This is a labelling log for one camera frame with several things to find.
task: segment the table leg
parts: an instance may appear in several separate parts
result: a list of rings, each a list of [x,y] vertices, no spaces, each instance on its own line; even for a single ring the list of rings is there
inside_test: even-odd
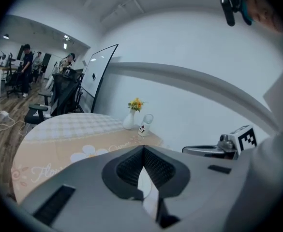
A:
[[[0,89],[1,89],[1,77],[2,77],[2,70],[0,71]]]

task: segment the white vase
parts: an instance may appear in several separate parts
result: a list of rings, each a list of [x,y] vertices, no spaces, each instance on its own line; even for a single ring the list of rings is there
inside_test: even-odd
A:
[[[126,116],[123,121],[123,127],[127,130],[130,130],[134,127],[134,115],[136,110],[131,109],[130,113]]]

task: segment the man in black shirt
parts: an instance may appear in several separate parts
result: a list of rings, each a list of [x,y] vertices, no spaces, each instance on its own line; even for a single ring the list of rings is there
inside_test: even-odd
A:
[[[30,45],[26,44],[23,48],[25,56],[23,59],[23,84],[22,84],[22,92],[23,97],[28,96],[29,92],[29,80],[30,80],[30,73],[31,73],[31,63],[33,62],[33,53],[30,50]]]

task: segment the small cup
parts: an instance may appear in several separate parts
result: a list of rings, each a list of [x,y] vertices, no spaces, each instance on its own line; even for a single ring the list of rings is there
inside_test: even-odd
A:
[[[147,114],[143,117],[141,126],[139,127],[138,134],[139,136],[145,137],[149,133],[150,125],[154,117],[152,114]]]

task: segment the whiteboard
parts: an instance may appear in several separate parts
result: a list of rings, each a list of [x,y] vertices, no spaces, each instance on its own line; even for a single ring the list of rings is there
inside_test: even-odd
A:
[[[113,45],[94,53],[84,70],[81,87],[92,97],[95,97],[97,89],[100,86],[99,83],[117,47],[118,45]]]

